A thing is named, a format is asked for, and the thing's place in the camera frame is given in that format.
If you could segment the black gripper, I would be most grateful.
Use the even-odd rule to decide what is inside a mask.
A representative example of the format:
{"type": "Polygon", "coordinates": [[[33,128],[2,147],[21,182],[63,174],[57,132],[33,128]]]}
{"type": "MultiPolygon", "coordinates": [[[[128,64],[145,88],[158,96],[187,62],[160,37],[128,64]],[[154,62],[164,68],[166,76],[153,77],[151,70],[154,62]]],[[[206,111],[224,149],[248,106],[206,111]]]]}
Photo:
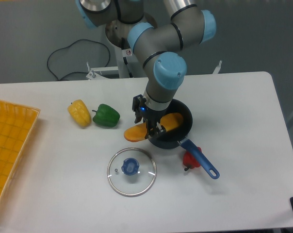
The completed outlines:
{"type": "Polygon", "coordinates": [[[166,128],[159,121],[167,108],[168,102],[156,102],[148,94],[133,97],[134,123],[138,123],[142,119],[146,122],[145,139],[158,138],[166,132],[166,128]]]}

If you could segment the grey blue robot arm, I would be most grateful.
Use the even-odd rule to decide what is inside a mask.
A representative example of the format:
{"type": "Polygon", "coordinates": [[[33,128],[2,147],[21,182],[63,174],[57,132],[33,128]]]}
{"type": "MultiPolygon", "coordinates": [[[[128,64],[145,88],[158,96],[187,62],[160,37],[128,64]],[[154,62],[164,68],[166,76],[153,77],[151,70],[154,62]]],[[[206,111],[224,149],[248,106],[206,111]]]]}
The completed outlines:
{"type": "Polygon", "coordinates": [[[124,40],[137,58],[148,83],[144,94],[133,99],[135,124],[145,121],[145,138],[157,138],[167,128],[162,124],[177,89],[187,72],[178,52],[216,34],[214,15],[200,10],[193,0],[166,0],[170,23],[158,28],[147,22],[141,0],[78,0],[76,6],[88,27],[111,22],[125,26],[124,40]]]}

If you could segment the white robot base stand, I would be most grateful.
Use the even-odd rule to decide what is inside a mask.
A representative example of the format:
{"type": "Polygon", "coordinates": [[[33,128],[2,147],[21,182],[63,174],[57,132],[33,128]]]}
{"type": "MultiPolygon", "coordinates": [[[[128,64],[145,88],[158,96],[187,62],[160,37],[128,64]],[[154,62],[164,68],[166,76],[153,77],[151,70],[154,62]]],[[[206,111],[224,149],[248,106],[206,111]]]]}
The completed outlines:
{"type": "Polygon", "coordinates": [[[105,74],[118,72],[119,78],[141,78],[146,74],[129,46],[127,37],[132,24],[124,24],[115,20],[105,27],[107,40],[114,47],[117,66],[113,68],[89,68],[86,78],[102,79],[105,74]]]}

